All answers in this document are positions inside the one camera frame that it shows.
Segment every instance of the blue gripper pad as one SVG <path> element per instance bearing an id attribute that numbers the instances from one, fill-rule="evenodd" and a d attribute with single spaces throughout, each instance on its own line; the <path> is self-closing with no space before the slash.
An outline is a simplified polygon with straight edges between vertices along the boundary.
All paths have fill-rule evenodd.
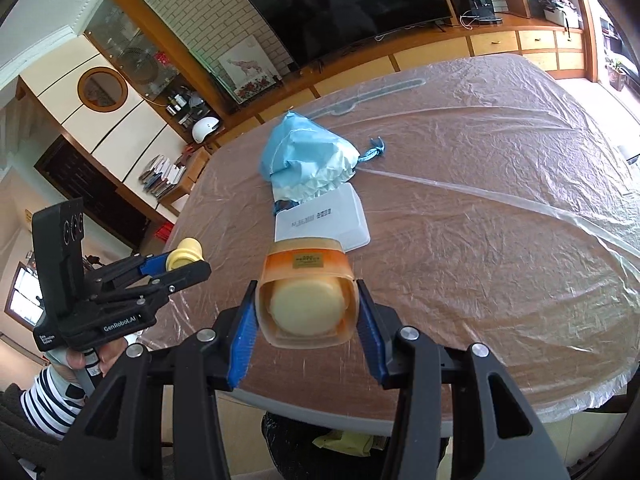
<path id="1" fill-rule="evenodd" d="M 388 377 L 385 359 L 385 345 L 380 337 L 373 315 L 365 301 L 360 295 L 360 313 L 356 323 L 364 357 L 367 360 L 369 373 L 378 382 L 382 382 Z"/>
<path id="2" fill-rule="evenodd" d="M 169 253 L 158 254 L 148 258 L 146 262 L 138 267 L 143 276 L 159 276 L 166 272 L 166 258 Z"/>
<path id="3" fill-rule="evenodd" d="M 255 337 L 258 334 L 258 319 L 254 302 L 245 304 L 244 312 L 238 324 L 236 337 L 231 343 L 228 383 L 232 388 L 238 386 L 249 369 L 249 361 L 254 351 Z"/>

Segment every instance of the round mirror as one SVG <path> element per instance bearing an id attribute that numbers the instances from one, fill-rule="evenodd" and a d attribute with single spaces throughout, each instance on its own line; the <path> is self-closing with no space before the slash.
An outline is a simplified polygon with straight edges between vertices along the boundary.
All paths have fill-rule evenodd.
<path id="1" fill-rule="evenodd" d="M 78 96 L 91 110 L 113 112 L 127 100 L 127 83 L 111 68 L 99 66 L 87 70 L 78 82 Z"/>

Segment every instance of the potted plant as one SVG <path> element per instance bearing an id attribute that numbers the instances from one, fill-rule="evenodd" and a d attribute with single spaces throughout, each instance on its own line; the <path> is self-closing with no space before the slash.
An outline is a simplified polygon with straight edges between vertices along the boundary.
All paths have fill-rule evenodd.
<path id="1" fill-rule="evenodd" d="M 622 63 L 618 60 L 607 64 L 607 72 L 609 73 L 609 83 L 618 92 L 622 92 L 626 83 L 626 73 L 622 70 Z"/>

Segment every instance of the coffee machine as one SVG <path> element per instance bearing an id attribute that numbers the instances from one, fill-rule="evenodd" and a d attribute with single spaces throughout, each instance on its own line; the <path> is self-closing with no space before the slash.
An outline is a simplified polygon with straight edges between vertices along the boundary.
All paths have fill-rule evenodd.
<path id="1" fill-rule="evenodd" d="M 495 15 L 494 3 L 491 0 L 451 0 L 458 16 L 463 16 L 468 23 L 473 20 L 476 25 L 497 25 L 502 18 Z"/>

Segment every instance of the plastic table cover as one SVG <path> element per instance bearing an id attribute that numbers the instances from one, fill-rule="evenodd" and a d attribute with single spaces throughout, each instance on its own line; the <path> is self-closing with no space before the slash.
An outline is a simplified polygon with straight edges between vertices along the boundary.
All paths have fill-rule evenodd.
<path id="1" fill-rule="evenodd" d="M 441 62 L 297 108 L 385 155 L 350 180 L 371 242 L 349 253 L 378 303 L 437 343 L 484 342 L 543 421 L 605 402 L 639 352 L 640 184 L 576 100 L 521 56 Z M 158 312 L 151 348 L 239 304 L 273 241 L 258 174 L 274 119 L 216 152 L 169 240 L 197 238 L 211 278 Z M 293 351 L 259 335 L 241 388 L 339 415 L 392 420 L 356 337 Z M 442 411 L 450 419 L 450 393 Z"/>

